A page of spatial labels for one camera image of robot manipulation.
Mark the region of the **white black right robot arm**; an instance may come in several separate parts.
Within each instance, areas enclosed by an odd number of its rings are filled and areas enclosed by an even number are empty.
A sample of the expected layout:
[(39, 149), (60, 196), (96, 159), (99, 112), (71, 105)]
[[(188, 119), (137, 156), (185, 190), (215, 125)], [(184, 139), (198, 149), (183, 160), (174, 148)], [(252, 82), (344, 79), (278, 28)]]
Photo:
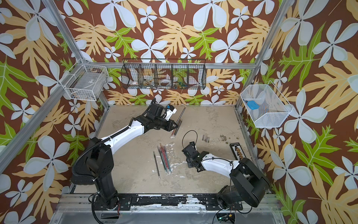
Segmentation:
[(188, 167), (195, 168), (198, 173), (211, 171), (229, 178), (230, 184), (216, 194), (217, 204), (221, 209), (241, 211), (242, 202), (251, 208), (257, 208), (269, 190), (270, 181), (248, 158), (229, 160), (207, 151), (199, 152), (196, 141), (183, 146), (182, 153)]

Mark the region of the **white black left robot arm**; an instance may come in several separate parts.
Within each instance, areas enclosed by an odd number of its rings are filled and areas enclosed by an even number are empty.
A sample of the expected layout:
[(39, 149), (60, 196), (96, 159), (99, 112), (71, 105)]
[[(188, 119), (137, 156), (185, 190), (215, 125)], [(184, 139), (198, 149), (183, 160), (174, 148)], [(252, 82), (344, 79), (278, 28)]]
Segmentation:
[(95, 185), (97, 196), (106, 209), (117, 207), (117, 190), (112, 179), (114, 154), (125, 144), (146, 132), (154, 130), (173, 131), (178, 124), (171, 119), (177, 112), (173, 105), (161, 105), (155, 99), (147, 109), (129, 124), (101, 139), (90, 140), (88, 147), (72, 166), (71, 181), (75, 185)]

